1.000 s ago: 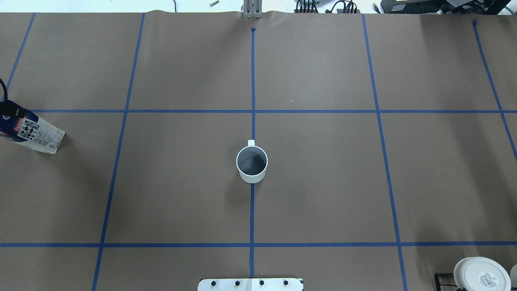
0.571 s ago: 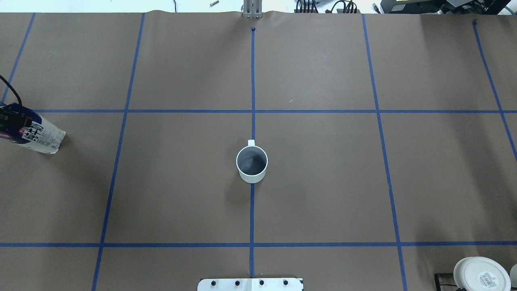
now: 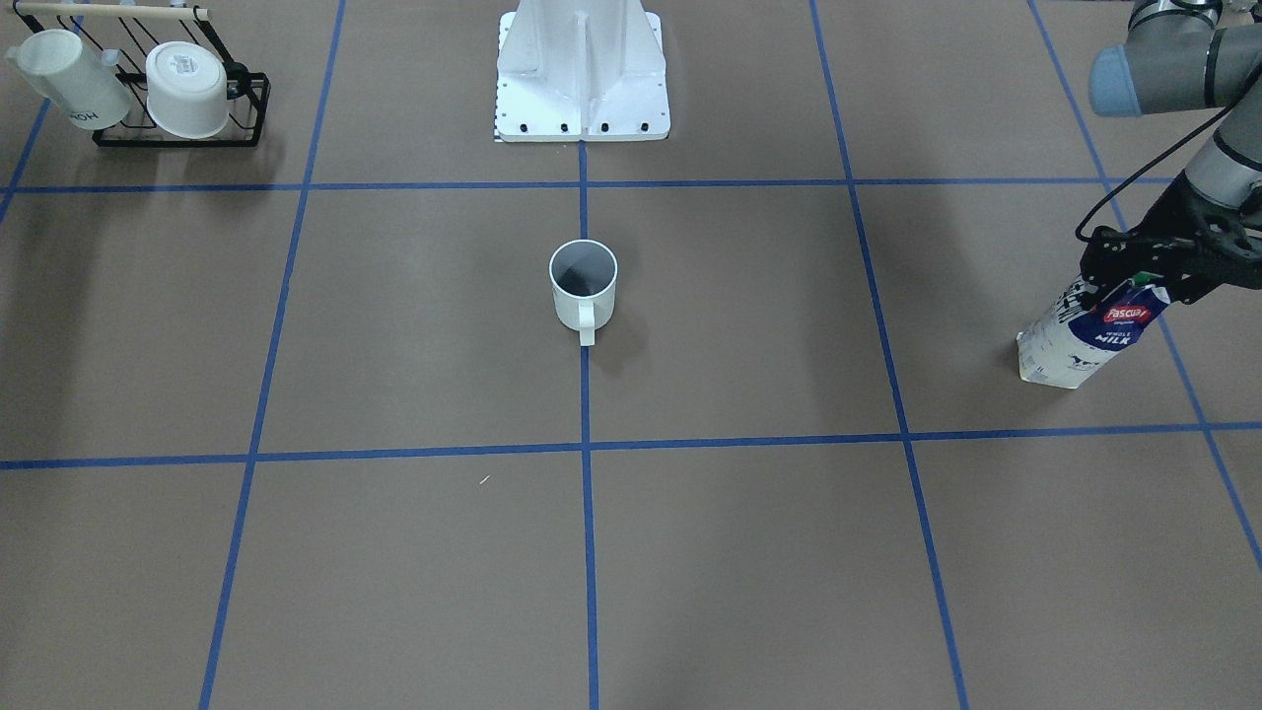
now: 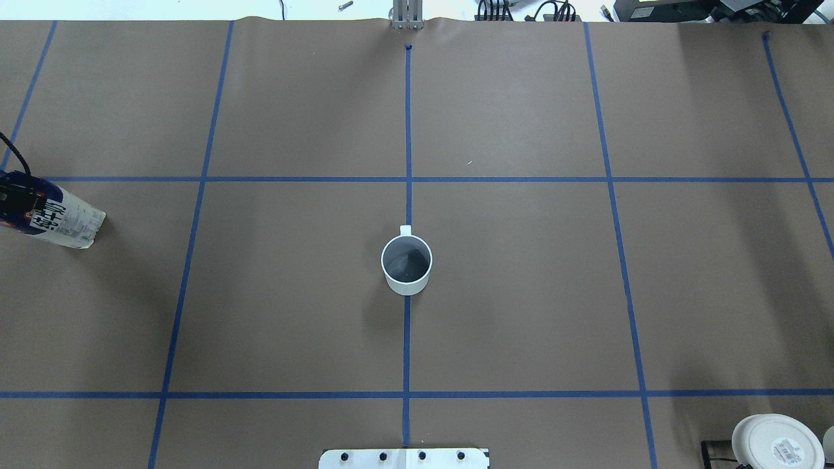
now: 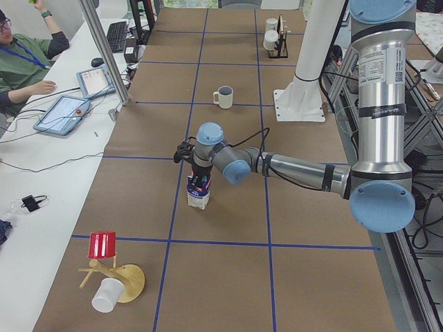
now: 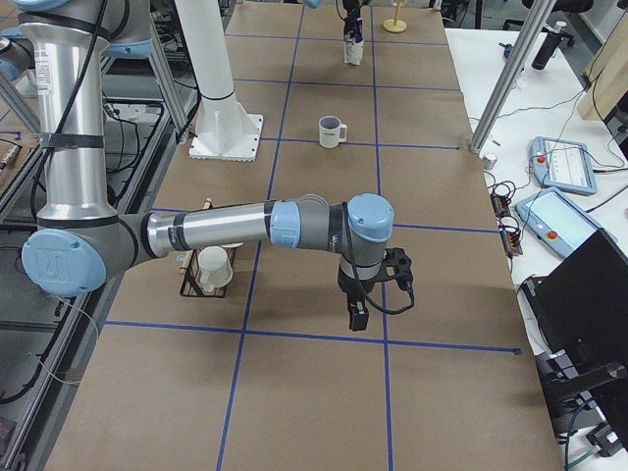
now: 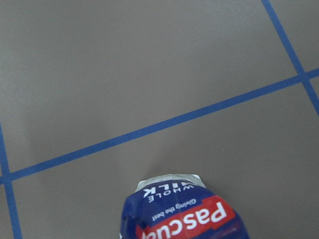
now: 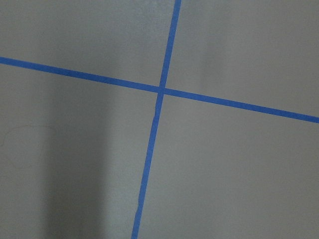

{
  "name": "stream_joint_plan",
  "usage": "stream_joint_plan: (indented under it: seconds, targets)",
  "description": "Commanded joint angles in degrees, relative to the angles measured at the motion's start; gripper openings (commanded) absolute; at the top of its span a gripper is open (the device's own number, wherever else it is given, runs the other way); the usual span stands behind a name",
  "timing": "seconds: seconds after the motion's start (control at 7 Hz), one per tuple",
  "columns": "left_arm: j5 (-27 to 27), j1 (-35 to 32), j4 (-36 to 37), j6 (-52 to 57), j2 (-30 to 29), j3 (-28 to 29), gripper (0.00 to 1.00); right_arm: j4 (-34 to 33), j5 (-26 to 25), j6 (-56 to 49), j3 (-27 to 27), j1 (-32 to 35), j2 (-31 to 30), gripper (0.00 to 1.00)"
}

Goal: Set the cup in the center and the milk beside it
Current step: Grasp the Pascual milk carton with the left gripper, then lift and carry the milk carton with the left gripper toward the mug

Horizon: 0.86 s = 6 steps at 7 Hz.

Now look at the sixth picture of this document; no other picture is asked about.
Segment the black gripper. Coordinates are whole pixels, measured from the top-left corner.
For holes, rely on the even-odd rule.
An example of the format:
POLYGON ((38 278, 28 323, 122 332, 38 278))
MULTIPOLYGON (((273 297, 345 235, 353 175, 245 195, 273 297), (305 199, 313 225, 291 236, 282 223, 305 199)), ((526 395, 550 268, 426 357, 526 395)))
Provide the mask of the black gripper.
POLYGON ((342 267, 339 267, 338 284, 342 292, 345 293, 347 311, 349 315, 349 329, 353 332, 360 332, 367 329, 369 321, 369 311, 366 307, 365 294, 369 294, 376 283, 383 281, 384 269, 381 268, 377 275, 368 280, 360 280, 362 288, 358 286, 352 275, 348 275, 342 267))
POLYGON ((356 38, 357 15, 360 12, 360 0, 342 0, 342 6, 346 10, 343 26, 343 38, 347 43, 353 43, 356 38))

